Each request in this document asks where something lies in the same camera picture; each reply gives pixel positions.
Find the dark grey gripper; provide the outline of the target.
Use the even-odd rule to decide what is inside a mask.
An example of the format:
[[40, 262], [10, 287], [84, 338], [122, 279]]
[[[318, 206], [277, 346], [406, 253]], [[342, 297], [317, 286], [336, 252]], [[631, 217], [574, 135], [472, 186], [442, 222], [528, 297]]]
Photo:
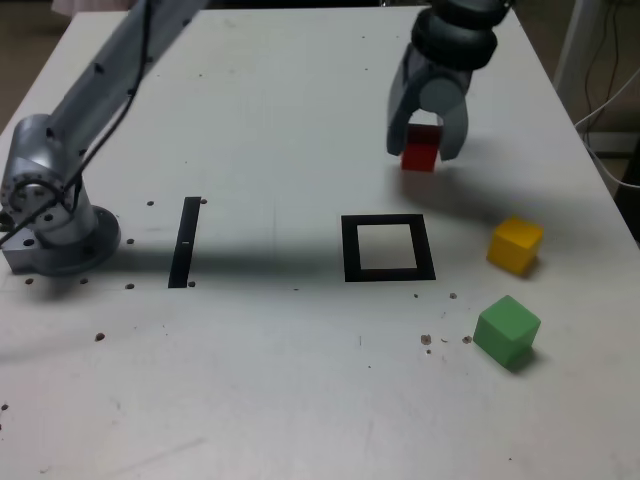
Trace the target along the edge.
[[[466, 94], [471, 79], [471, 71], [442, 66], [427, 59], [413, 45], [407, 45], [388, 97], [387, 152], [399, 156], [404, 151], [409, 120], [420, 106], [438, 118], [441, 160], [455, 159], [467, 138]], [[427, 80], [430, 81], [422, 88], [422, 82]]]

